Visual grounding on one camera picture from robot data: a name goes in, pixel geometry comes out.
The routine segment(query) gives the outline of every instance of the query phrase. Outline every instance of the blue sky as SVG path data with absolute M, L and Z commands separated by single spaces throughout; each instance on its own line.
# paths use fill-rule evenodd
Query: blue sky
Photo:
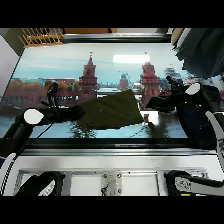
M 150 56 L 155 66 L 156 75 L 164 78 L 164 70 L 172 64 L 182 77 L 187 74 L 182 70 L 182 63 L 172 51 L 171 44 L 66 44 L 62 46 L 33 47 L 25 49 L 13 75 L 14 78 L 75 78 L 83 74 L 93 52 L 93 63 L 96 65 L 98 82 L 116 83 L 121 73 L 127 71 L 130 80 L 136 82 L 142 74 L 142 64 L 113 63 L 115 54 Z

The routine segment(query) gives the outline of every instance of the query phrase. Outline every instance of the silver metal bracket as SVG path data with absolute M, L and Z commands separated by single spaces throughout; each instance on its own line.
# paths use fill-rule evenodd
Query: silver metal bracket
M 122 194 L 121 172 L 103 172 L 101 184 L 102 196 L 119 196 Z

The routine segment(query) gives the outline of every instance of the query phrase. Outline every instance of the dark green fabric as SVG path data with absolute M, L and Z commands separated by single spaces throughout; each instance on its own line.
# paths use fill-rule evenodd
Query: dark green fabric
M 86 114 L 79 123 L 84 128 L 119 129 L 143 122 L 132 90 L 89 100 L 81 106 Z

